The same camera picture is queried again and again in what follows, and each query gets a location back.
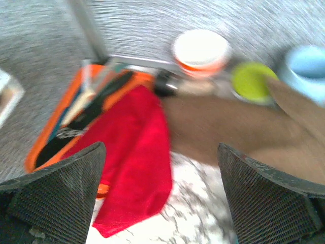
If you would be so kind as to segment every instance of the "white object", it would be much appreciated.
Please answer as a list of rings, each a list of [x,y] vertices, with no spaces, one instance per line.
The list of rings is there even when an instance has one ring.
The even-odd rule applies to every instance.
[[[90,87],[90,77],[91,77],[91,61],[85,59],[82,62],[83,67],[83,88],[88,89]]]
[[[87,88],[78,96],[76,101],[73,103],[72,107],[68,110],[65,115],[61,125],[69,124],[72,119],[86,107],[86,105],[91,101],[91,97],[95,95],[95,92],[91,88]]]
[[[24,89],[7,72],[0,69],[0,128],[22,98]]]
[[[225,63],[231,56],[231,46],[221,35],[206,29],[188,30],[173,46],[174,56],[181,63],[200,68],[214,63]]]

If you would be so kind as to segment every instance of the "metal pole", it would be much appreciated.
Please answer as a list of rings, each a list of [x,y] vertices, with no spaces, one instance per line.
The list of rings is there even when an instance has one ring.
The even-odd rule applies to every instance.
[[[85,0],[67,0],[67,3],[94,54],[94,61],[101,65],[105,64],[109,59],[108,50],[87,3]]]

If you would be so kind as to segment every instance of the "gray carpet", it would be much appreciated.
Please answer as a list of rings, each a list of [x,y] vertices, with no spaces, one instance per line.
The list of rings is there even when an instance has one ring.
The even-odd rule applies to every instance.
[[[206,28],[239,59],[273,66],[292,45],[325,45],[323,0],[87,0],[115,55],[172,62],[175,37]]]
[[[25,173],[26,155],[86,55],[58,2],[0,0],[0,67],[25,89],[0,129],[0,182]]]

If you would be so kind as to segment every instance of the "orange bag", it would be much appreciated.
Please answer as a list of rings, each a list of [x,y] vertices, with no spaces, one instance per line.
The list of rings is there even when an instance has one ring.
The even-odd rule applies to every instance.
[[[91,80],[94,80],[94,78],[100,73],[100,71],[104,68],[104,66],[100,65],[91,65]],[[73,102],[74,97],[78,93],[82,82],[83,82],[83,69],[80,69],[75,76],[73,82],[69,86],[67,92],[62,97],[61,101],[59,102],[58,106],[55,108],[54,112],[52,113],[50,119],[46,123],[43,131],[39,135],[38,139],[36,140],[36,143],[32,147],[31,151],[29,152],[26,161],[25,161],[25,167],[28,173],[34,172],[36,170],[42,169],[44,167],[50,166],[58,161],[61,160],[61,157],[73,146],[75,143],[79,140],[79,137],[74,138],[70,143],[68,143],[65,147],[63,147],[55,156],[53,156],[50,160],[48,160],[45,164],[42,166],[36,168],[36,160],[37,157],[42,150],[42,148],[48,143],[48,140],[57,125],[62,113],[65,111],[66,108],[68,108],[71,103]],[[123,86],[120,90],[116,91],[112,95],[108,96],[104,102],[103,110],[107,111],[110,109],[121,97],[123,97],[126,93],[128,93],[130,90],[132,90],[134,87],[138,85],[143,85],[147,87],[150,90],[153,90],[154,88],[154,77],[149,74],[137,72],[132,79]],[[99,85],[99,89],[105,86],[105,84]]]

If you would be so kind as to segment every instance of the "black mesh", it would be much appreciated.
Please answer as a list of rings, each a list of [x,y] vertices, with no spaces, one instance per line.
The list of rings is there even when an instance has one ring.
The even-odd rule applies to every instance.
[[[96,143],[43,170],[5,182],[0,193],[16,188],[7,215],[64,243],[85,243],[104,161],[105,147]]]
[[[280,171],[277,174],[277,170],[224,144],[220,145],[218,155],[240,244],[291,243],[322,228],[321,219],[304,189],[299,191],[292,184],[285,187],[286,183],[300,182],[294,181],[295,177]],[[311,182],[300,185],[303,184],[312,190]]]

